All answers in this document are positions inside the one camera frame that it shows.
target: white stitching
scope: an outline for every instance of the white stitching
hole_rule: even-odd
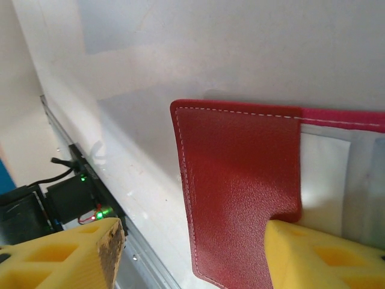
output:
[[[178,114],[177,114],[177,109],[175,110],[175,115],[176,115],[176,125],[178,127],[178,131],[179,131],[179,138],[180,138],[180,148],[181,148],[181,151],[182,151],[182,159],[183,159],[183,170],[184,170],[184,174],[185,174],[185,180],[186,180],[186,189],[187,189],[187,204],[189,206],[189,216],[190,216],[190,219],[191,219],[191,226],[192,226],[192,240],[193,240],[193,243],[194,243],[194,255],[195,255],[195,265],[196,265],[196,268],[197,268],[197,271],[198,271],[198,274],[209,279],[210,281],[212,281],[215,285],[219,286],[219,287],[222,287],[224,289],[228,289],[227,287],[225,287],[224,285],[218,283],[217,281],[207,277],[206,275],[202,274],[199,272],[199,268],[198,268],[198,257],[197,257],[197,245],[196,245],[196,239],[195,239],[195,230],[194,230],[194,221],[193,221],[193,210],[191,208],[191,197],[190,197],[190,190],[189,190],[189,185],[188,185],[188,176],[187,176],[187,167],[186,167],[186,158],[185,158],[185,149],[184,149],[184,146],[183,146],[183,140],[182,140],[182,133],[180,131],[180,126],[179,126],[179,119],[178,119]]]
[[[343,124],[350,124],[350,125],[371,125],[371,126],[377,126],[377,127],[381,127],[382,125],[379,125],[379,124],[375,124],[375,123],[360,123],[360,122],[338,122],[338,121],[335,121],[335,120],[322,120],[322,119],[308,119],[308,118],[302,118],[302,117],[297,117],[297,116],[281,116],[281,115],[273,115],[273,114],[256,114],[256,113],[247,113],[247,112],[244,112],[244,111],[233,111],[233,110],[217,110],[217,109],[214,109],[214,108],[203,108],[203,107],[178,107],[175,109],[175,115],[176,115],[176,125],[178,127],[178,131],[179,131],[179,138],[180,138],[180,148],[181,148],[181,151],[182,151],[182,162],[183,162],[183,170],[184,170],[184,173],[185,173],[185,179],[186,179],[186,189],[187,189],[187,203],[188,203],[188,206],[189,206],[189,217],[191,219],[191,226],[192,226],[192,240],[193,240],[193,244],[194,244],[194,255],[195,255],[195,265],[196,265],[196,268],[197,268],[197,271],[198,271],[198,274],[209,279],[210,281],[212,281],[215,285],[217,286],[220,286],[224,289],[228,289],[227,287],[225,287],[223,284],[220,284],[218,283],[217,281],[207,277],[206,275],[200,273],[199,271],[199,268],[198,268],[198,257],[197,257],[197,245],[196,245],[196,238],[195,238],[195,230],[194,230],[194,221],[193,221],[193,210],[191,208],[191,197],[190,197],[190,190],[189,190],[189,185],[188,185],[188,176],[187,176],[187,167],[186,167],[186,158],[185,158],[185,150],[184,150],[184,146],[183,146],[183,140],[182,140],[182,133],[180,131],[180,126],[179,126],[179,119],[178,119],[178,114],[177,114],[177,111],[178,109],[190,109],[190,110],[212,110],[212,111],[223,111],[225,113],[243,113],[243,114],[250,114],[252,116],[266,116],[266,117],[271,117],[271,116],[274,116],[274,117],[284,117],[286,119],[300,119],[300,120],[309,120],[309,121],[314,121],[314,122],[329,122],[329,123],[343,123]]]
[[[377,123],[361,123],[361,122],[340,122],[340,121],[337,121],[337,120],[324,120],[324,119],[308,119],[308,118],[305,118],[305,117],[298,117],[298,116],[281,116],[281,115],[274,115],[274,114],[256,114],[256,113],[246,113],[244,111],[233,111],[233,110],[218,110],[218,109],[215,109],[215,108],[203,108],[203,107],[178,107],[176,108],[176,110],[178,109],[190,109],[190,110],[212,110],[212,111],[223,111],[225,113],[243,113],[243,114],[251,114],[252,116],[255,116],[255,115],[258,115],[258,116],[268,116],[268,117],[271,117],[271,116],[274,116],[274,117],[284,117],[285,119],[300,119],[300,120],[308,120],[308,121],[311,121],[311,122],[328,122],[328,123],[341,123],[341,124],[344,124],[344,125],[370,125],[370,126],[376,126],[376,127],[382,127],[382,126],[385,126],[385,125],[382,125],[382,124],[377,124]]]

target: textured leather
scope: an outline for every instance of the textured leather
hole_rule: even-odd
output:
[[[301,109],[179,100],[171,115],[195,275],[272,288],[264,232],[300,219]]]

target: white wall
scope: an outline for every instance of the white wall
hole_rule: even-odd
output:
[[[42,94],[11,0],[0,1],[0,158],[17,186],[63,171]]]
[[[49,105],[183,288],[177,98],[385,110],[383,0],[13,0]]]

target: yellow foam block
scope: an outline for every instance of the yellow foam block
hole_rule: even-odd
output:
[[[385,251],[278,220],[265,253],[274,289],[384,289]]]
[[[125,236],[107,218],[14,246],[0,256],[1,289],[114,288]]]

